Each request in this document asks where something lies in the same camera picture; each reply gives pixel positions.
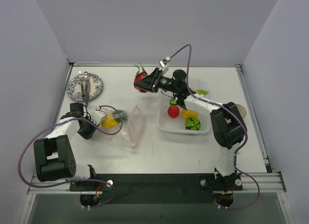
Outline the white plastic basket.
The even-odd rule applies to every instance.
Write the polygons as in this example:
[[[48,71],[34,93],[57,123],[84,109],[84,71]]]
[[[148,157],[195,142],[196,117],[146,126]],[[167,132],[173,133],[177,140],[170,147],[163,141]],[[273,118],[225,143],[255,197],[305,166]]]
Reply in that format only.
[[[171,92],[159,93],[157,126],[160,130],[177,134],[206,134],[211,129],[210,115],[180,108]]]

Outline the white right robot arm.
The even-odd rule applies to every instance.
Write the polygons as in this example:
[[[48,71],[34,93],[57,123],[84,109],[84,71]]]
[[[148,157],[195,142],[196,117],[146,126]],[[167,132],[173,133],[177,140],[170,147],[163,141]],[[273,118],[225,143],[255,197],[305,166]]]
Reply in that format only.
[[[155,68],[151,74],[142,71],[136,74],[133,85],[142,93],[156,93],[160,89],[171,92],[182,109],[209,115],[214,138],[220,146],[214,171],[215,186],[225,189],[235,181],[237,154],[247,136],[247,127],[235,103],[216,103],[202,98],[189,87],[187,73],[183,70],[175,70],[171,78],[165,77],[160,68]]]

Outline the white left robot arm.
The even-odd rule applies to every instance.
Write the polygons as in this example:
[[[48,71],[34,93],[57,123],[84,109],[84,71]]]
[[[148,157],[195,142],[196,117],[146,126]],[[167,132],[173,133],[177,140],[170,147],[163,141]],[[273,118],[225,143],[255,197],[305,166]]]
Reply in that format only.
[[[90,139],[96,128],[90,115],[84,116],[84,105],[70,104],[70,111],[60,120],[48,136],[33,143],[36,173],[39,181],[52,182],[60,179],[81,179],[81,186],[88,191],[98,185],[98,178],[91,165],[81,165],[75,160],[70,140],[75,134]]]

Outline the dark green fake avocado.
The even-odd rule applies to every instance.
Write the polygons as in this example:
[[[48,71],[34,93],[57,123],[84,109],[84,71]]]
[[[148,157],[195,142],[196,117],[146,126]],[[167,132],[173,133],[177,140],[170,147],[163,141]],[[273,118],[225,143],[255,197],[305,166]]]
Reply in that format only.
[[[123,122],[125,122],[127,119],[128,119],[128,114],[126,111],[123,111],[123,110],[117,110],[117,111],[114,111],[112,113],[112,117],[114,120],[116,120],[117,122],[120,122],[121,120]]]

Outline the green fake watermelon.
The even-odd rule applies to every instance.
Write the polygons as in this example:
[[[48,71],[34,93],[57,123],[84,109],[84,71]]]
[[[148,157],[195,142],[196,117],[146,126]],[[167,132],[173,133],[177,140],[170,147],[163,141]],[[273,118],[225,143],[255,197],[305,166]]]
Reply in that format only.
[[[196,117],[190,117],[185,121],[185,129],[187,130],[196,130],[199,131],[201,129],[201,122]]]

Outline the red fake dragon fruit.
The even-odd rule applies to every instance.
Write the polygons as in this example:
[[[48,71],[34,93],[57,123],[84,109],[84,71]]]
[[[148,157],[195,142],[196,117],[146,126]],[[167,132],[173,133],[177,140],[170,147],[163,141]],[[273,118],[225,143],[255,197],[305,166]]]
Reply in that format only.
[[[137,83],[140,82],[142,79],[146,78],[147,76],[149,76],[149,74],[146,72],[142,64],[134,65],[134,66],[138,69],[138,71],[136,72],[135,78],[134,78],[134,82],[133,82],[134,88],[138,90],[140,93],[149,92],[149,90],[142,88],[140,86],[137,86]]]

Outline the yellow fake lemon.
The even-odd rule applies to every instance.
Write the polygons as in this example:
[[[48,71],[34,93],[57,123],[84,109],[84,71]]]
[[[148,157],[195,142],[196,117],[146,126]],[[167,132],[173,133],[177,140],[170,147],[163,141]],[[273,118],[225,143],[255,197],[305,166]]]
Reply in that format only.
[[[198,117],[198,113],[192,110],[182,110],[181,115],[184,119]]]

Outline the white fake cauliflower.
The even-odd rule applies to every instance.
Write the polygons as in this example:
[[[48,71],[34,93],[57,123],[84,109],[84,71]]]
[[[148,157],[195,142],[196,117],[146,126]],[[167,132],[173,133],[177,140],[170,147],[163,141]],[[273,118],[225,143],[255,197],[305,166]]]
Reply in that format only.
[[[208,91],[202,90],[202,89],[193,89],[193,91],[194,91],[195,93],[197,93],[197,94],[199,94],[199,95],[203,95],[203,96],[206,96],[206,95],[209,94]]]

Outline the clear zip top bag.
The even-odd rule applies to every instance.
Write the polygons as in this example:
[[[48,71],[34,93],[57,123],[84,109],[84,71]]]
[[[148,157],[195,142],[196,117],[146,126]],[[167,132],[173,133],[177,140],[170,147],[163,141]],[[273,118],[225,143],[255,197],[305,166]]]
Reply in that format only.
[[[112,108],[102,105],[97,106],[96,110],[103,111],[107,115],[116,111]],[[96,141],[107,146],[135,148],[144,131],[145,119],[138,105],[135,105],[129,111],[123,111],[127,112],[128,119],[125,122],[121,120],[118,122],[116,127],[105,129],[99,124],[100,130],[108,133],[108,135],[103,135],[101,132],[96,131]]]

